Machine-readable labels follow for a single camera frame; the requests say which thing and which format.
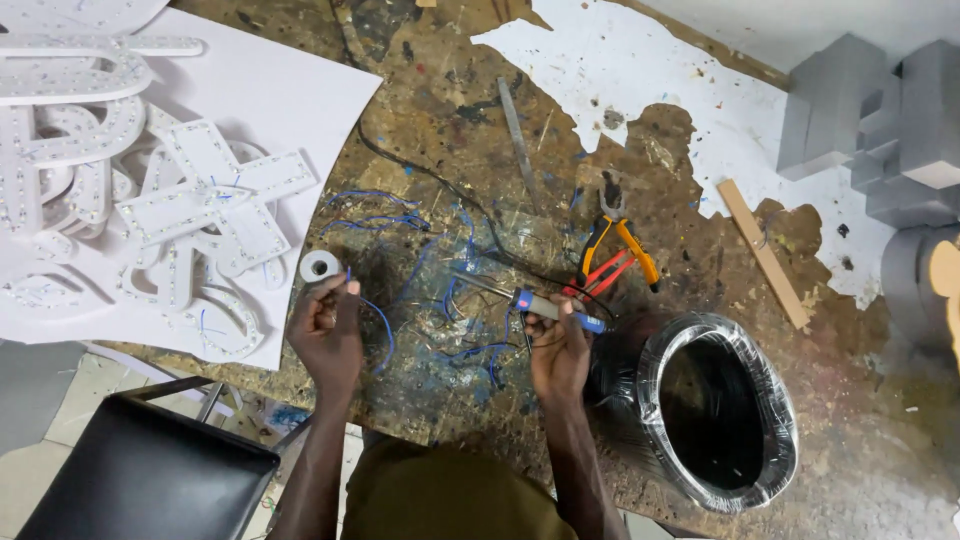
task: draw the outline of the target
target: tiled floor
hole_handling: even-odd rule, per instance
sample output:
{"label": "tiled floor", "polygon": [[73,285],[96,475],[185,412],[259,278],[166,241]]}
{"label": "tiled floor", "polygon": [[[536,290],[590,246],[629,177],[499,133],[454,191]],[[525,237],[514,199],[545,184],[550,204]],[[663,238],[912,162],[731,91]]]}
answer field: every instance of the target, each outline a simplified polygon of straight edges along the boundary
{"label": "tiled floor", "polygon": [[[0,540],[13,538],[26,522],[50,482],[70,454],[87,422],[101,400],[117,391],[138,388],[154,381],[137,374],[113,360],[95,355],[85,355],[70,384],[63,403],[46,436],[40,443],[15,450],[0,456]],[[264,430],[257,424],[257,410],[262,407],[262,398],[244,396],[244,410],[225,419],[214,412],[209,424],[240,434],[264,444],[275,443],[279,436]],[[181,396],[167,396],[152,403],[194,417],[201,404]],[[363,439],[358,426],[347,424],[344,433],[344,463],[340,484],[340,514],[337,536],[342,529],[346,509],[347,480],[353,473],[357,459],[363,451]],[[299,451],[284,455],[284,460],[296,460]],[[264,494],[261,505],[254,512],[244,540],[263,538],[273,513],[273,504],[279,501],[282,485],[271,484]],[[654,522],[627,512],[626,522],[634,538],[669,540],[672,538]]]}

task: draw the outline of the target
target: red pliers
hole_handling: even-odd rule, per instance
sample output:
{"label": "red pliers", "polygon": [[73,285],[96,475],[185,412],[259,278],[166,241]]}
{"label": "red pliers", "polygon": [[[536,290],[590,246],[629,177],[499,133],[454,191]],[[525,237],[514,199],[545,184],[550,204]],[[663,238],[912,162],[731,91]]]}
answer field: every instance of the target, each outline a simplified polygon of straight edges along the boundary
{"label": "red pliers", "polygon": [[[616,254],[610,258],[610,260],[604,262],[596,270],[590,272],[587,275],[587,282],[580,286],[580,288],[584,289],[593,296],[596,296],[607,290],[607,287],[613,283],[613,280],[616,280],[617,276],[622,274],[624,270],[626,270],[631,264],[634,263],[634,261],[636,261],[636,258],[629,254],[630,250],[628,249],[622,249],[616,252]],[[570,280],[570,284],[578,284],[577,279],[574,278]],[[566,296],[572,296],[584,304],[590,301],[589,296],[570,286],[564,287],[564,294]]]}

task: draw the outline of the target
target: roll of tape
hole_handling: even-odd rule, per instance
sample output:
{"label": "roll of tape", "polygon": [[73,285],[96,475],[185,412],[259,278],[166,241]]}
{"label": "roll of tape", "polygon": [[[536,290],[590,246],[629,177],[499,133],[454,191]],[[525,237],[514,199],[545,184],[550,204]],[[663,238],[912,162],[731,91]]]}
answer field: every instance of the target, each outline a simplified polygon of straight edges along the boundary
{"label": "roll of tape", "polygon": [[317,250],[303,256],[300,276],[305,282],[318,282],[340,272],[340,261],[332,253]]}

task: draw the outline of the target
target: wooden workbench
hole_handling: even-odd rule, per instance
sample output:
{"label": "wooden workbench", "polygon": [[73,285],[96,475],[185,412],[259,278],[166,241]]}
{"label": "wooden workbench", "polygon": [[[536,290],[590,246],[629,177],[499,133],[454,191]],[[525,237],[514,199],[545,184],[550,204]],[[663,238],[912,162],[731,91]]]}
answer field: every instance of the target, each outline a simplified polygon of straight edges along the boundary
{"label": "wooden workbench", "polygon": [[[675,36],[698,43],[727,66],[782,86],[782,74],[740,60],[715,41],[638,4],[624,4],[655,16]],[[184,0],[173,5],[344,59],[338,25],[324,0]],[[621,187],[630,195],[631,217],[663,269],[664,285],[659,295],[651,295],[634,268],[603,298],[617,299],[612,302],[617,313],[661,308],[727,315],[750,332],[779,370],[796,407],[801,457],[792,485],[768,507],[740,516],[707,513],[623,462],[601,441],[601,464],[618,506],[717,539],[953,537],[949,521],[958,492],[950,475],[957,477],[960,446],[950,422],[956,426],[960,418],[960,381],[948,364],[923,357],[891,364],[896,355],[881,354],[888,340],[885,304],[878,298],[860,311],[853,298],[826,287],[830,273],[814,257],[820,220],[813,208],[785,214],[771,226],[778,259],[813,315],[806,331],[794,331],[731,220],[706,219],[690,204],[701,189],[691,178],[687,158],[694,127],[686,111],[651,106],[630,123],[626,148],[602,139],[597,152],[585,156],[571,132],[572,120],[553,99],[495,51],[469,43],[469,36],[514,18],[542,24],[529,0],[441,0],[438,8],[427,10],[415,8],[413,0],[341,0],[336,16],[348,21],[348,43],[356,59],[384,77],[362,117],[371,140],[461,187],[494,217],[510,250],[539,272],[560,279],[572,275],[570,260],[599,210],[595,187],[603,181],[591,167],[619,171],[625,175]],[[533,216],[519,177],[497,98],[499,76],[516,91],[540,196],[548,206],[542,217]],[[324,99],[323,88],[317,88],[317,99]],[[649,148],[657,149],[653,160]],[[663,158],[664,150],[669,160]],[[585,188],[583,198],[568,209],[575,186]],[[338,205],[314,218],[306,248],[328,249],[349,262],[364,295],[388,307],[394,324],[396,352],[374,374],[372,368],[385,355],[385,334],[375,314],[362,312],[370,369],[361,377],[353,421],[421,444],[456,444],[495,454],[523,474],[548,482],[549,460],[525,350],[497,355],[497,385],[489,375],[490,351],[454,358],[444,354],[503,338],[504,305],[495,297],[460,293],[454,310],[463,314],[452,312],[453,322],[446,321],[437,302],[448,283],[446,267],[468,249],[469,226],[458,201],[430,177],[377,157],[355,135],[341,152],[326,193],[347,188],[384,189],[422,201],[419,216],[431,224],[429,233],[400,226],[381,233],[335,228],[319,238],[320,228],[336,217],[398,215],[396,206],[374,199],[354,199],[350,208]],[[779,207],[768,200],[756,214],[765,217]],[[492,246],[490,234],[478,212],[468,215],[475,226],[475,249],[482,253]],[[423,246],[435,238],[398,300]],[[504,282],[546,284],[479,260],[479,273]],[[300,286],[298,279],[296,289]],[[511,322],[508,341],[519,346],[519,323],[515,318]],[[273,373],[202,364],[137,345],[112,346],[293,405],[313,405],[313,386],[288,347],[281,369]],[[919,410],[907,412],[912,405]]]}

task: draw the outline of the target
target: chair backrest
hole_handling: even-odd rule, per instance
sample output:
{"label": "chair backrest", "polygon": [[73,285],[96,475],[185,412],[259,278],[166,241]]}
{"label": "chair backrest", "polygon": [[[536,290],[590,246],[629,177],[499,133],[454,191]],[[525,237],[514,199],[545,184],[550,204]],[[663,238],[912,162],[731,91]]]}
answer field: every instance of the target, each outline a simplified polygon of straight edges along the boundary
{"label": "chair backrest", "polygon": [[279,462],[243,437],[113,395],[17,539],[240,538]]}

